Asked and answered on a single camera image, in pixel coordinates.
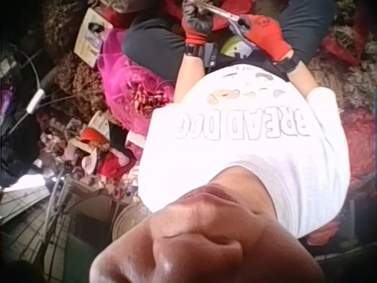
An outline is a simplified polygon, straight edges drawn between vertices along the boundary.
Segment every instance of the black watch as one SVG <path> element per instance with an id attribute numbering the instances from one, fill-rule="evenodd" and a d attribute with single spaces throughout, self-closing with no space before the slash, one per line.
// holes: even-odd
<path id="1" fill-rule="evenodd" d="M 275 66 L 280 72 L 289 74 L 297 68 L 300 61 L 301 59 L 296 55 L 296 53 L 294 53 L 291 58 L 285 58 L 280 62 L 277 62 Z"/>
<path id="2" fill-rule="evenodd" d="M 204 47 L 202 45 L 187 43 L 184 47 L 184 53 L 187 56 L 202 58 L 204 54 Z"/>

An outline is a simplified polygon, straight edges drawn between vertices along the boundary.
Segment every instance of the light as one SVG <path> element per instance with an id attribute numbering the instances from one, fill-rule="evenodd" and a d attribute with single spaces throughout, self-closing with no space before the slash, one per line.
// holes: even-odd
<path id="1" fill-rule="evenodd" d="M 28 189 L 30 187 L 39 187 L 46 184 L 42 175 L 23 175 L 19 178 L 16 184 L 4 190 L 4 192 L 11 192 L 13 190 Z"/>

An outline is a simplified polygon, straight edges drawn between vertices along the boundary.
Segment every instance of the pliers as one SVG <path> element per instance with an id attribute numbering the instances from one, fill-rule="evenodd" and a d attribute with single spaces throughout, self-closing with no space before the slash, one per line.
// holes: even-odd
<path id="1" fill-rule="evenodd" d="M 252 27 L 243 17 L 232 14 L 208 3 L 204 3 L 202 7 L 215 15 L 219 15 L 220 17 L 227 19 L 230 24 L 230 30 L 238 35 L 248 46 L 254 48 L 254 45 L 244 36 L 244 33 L 250 31 Z"/>

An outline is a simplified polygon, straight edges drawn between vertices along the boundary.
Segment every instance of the lips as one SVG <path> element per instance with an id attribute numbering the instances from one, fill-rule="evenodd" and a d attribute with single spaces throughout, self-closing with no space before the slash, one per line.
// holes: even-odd
<path id="1" fill-rule="evenodd" d="M 186 193 L 180 199 L 191 199 L 200 195 L 212 195 L 223 200 L 240 204 L 237 199 L 226 193 L 225 190 L 222 189 L 219 185 L 206 185 L 205 187 L 200 187 Z"/>

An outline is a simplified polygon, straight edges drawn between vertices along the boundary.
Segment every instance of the hand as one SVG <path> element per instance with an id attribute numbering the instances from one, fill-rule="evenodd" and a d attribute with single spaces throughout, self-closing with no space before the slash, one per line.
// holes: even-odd
<path id="1" fill-rule="evenodd" d="M 282 30 L 277 21 L 261 15 L 242 15 L 251 27 L 244 36 L 269 54 L 274 61 L 281 61 L 292 47 L 283 39 Z"/>
<path id="2" fill-rule="evenodd" d="M 213 28 L 213 16 L 199 13 L 193 0 L 184 0 L 182 9 L 182 27 L 186 33 L 186 43 L 204 45 L 207 35 Z"/>

